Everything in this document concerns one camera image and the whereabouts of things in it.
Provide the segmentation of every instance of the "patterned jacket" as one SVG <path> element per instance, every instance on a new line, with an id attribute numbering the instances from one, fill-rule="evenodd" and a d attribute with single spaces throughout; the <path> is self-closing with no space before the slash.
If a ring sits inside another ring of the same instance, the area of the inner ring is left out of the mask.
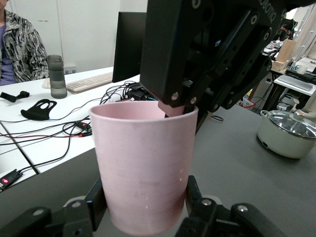
<path id="1" fill-rule="evenodd" d="M 28 20 L 7 10 L 5 10 L 5 22 L 3 43 L 12 61 L 15 80 L 24 82 L 47 78 L 47 54 L 38 32 Z"/>

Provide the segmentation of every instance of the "white keyboard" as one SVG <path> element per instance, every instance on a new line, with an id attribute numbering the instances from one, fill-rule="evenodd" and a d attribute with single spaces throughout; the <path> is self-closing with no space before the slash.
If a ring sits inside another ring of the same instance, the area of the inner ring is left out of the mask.
<path id="1" fill-rule="evenodd" d="M 295 78 L 289 77 L 289 76 L 281 76 L 279 78 L 277 78 L 278 80 L 285 82 L 287 84 L 290 84 L 292 86 L 298 87 L 302 90 L 306 90 L 306 91 L 310 91 L 313 86 L 311 84 L 308 84 L 307 82 L 301 81 L 301 80 L 297 80 Z"/>
<path id="2" fill-rule="evenodd" d="M 113 72 L 97 75 L 91 78 L 85 78 L 77 80 L 71 83 L 67 83 L 66 87 L 68 90 L 73 92 L 82 92 L 90 90 L 102 85 L 106 85 L 112 82 Z"/>

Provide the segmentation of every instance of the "person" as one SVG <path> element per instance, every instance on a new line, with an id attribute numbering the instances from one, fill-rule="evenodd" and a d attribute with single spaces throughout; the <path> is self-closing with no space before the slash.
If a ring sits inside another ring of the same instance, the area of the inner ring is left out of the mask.
<path id="1" fill-rule="evenodd" d="M 285 19 L 285 22 L 283 25 L 281 25 L 276 33 L 276 36 L 273 40 L 280 40 L 284 41 L 285 39 L 289 38 L 289 40 L 292 40 L 291 37 L 292 33 L 294 33 L 294 26 L 295 21 L 293 19 L 287 20 Z"/>
<path id="2" fill-rule="evenodd" d="M 48 77 L 47 53 L 32 24 L 0 0 L 0 85 Z"/>

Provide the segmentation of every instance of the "gray table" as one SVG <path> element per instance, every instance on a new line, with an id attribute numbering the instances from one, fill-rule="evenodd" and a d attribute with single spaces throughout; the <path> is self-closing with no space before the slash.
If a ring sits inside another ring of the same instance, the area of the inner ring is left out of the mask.
<path id="1" fill-rule="evenodd" d="M 315 236 L 315 149 L 300 160 L 281 157 L 257 140 L 259 115 L 238 106 L 215 115 L 224 122 L 207 120 L 195 141 L 191 173 L 201 193 L 217 196 L 227 208 L 253 204 L 289 237 Z M 98 175 L 91 150 L 12 187 L 0 194 L 0 227 L 30 207 L 58 210 L 68 199 L 85 195 Z M 159 236 L 174 236 L 179 225 Z M 129 236 L 113 226 L 108 212 L 94 235 Z"/>

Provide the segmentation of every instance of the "glass lid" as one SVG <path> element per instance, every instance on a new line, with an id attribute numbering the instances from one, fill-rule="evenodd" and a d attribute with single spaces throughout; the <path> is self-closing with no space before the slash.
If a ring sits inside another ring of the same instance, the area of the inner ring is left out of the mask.
<path id="1" fill-rule="evenodd" d="M 268 112 L 269 120 L 282 130 L 300 138 L 316 140 L 316 124 L 301 114 L 273 110 Z"/>

